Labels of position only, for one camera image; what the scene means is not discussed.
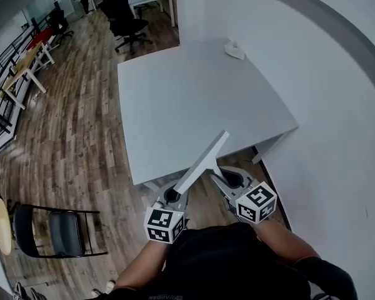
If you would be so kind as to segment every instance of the white box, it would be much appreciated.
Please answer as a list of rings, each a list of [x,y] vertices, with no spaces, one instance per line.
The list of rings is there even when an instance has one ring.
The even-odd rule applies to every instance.
[[[277,199],[277,194],[262,182],[236,200],[237,215],[258,224],[275,211]]]
[[[185,228],[185,212],[148,207],[144,230],[149,240],[172,244]]]

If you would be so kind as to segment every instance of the black shirt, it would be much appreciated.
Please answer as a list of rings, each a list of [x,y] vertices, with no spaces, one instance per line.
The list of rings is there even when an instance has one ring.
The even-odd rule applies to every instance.
[[[116,289],[115,299],[357,299],[348,273],[317,257],[280,262],[251,226],[183,231],[164,271],[143,290]]]

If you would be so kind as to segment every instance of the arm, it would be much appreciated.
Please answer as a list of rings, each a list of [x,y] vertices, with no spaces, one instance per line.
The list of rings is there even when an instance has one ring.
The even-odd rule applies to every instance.
[[[162,270],[168,253],[166,243],[149,241],[138,256],[119,275],[115,289],[138,290],[152,281]]]
[[[319,258],[313,247],[275,220],[263,221],[255,225],[254,230],[261,241],[288,264],[307,257]]]

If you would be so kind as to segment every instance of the wooden floor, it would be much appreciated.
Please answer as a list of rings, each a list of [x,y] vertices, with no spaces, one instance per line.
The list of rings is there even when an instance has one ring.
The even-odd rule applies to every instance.
[[[138,46],[136,56],[179,44],[178,32],[158,8],[146,11],[144,18],[154,44]],[[47,94],[31,87],[16,139],[0,152],[4,198],[101,211],[99,217],[89,218],[89,225],[90,232],[96,232],[94,250],[108,251],[107,256],[47,260],[19,250],[3,256],[12,284],[47,281],[48,287],[36,289],[50,300],[90,298],[92,288],[103,290],[108,279],[116,279],[147,242],[143,219],[154,199],[147,189],[132,185],[126,155],[116,66],[129,55],[115,53],[116,43],[101,11],[72,26],[74,37],[52,54],[55,65],[38,74]],[[220,164],[241,166],[265,180],[260,168],[247,162],[253,156],[247,150]],[[207,175],[191,189],[188,212],[190,228],[235,221]],[[48,235],[46,217],[39,219],[37,230]]]

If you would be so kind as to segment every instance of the red object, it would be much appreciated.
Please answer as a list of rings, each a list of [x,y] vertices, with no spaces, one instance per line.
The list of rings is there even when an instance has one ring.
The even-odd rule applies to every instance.
[[[51,27],[47,27],[45,30],[43,30],[36,37],[33,38],[32,42],[29,44],[29,46],[26,49],[27,50],[32,49],[35,45],[37,45],[41,41],[43,42],[43,44],[46,44],[52,35],[53,35],[53,29],[51,29]]]

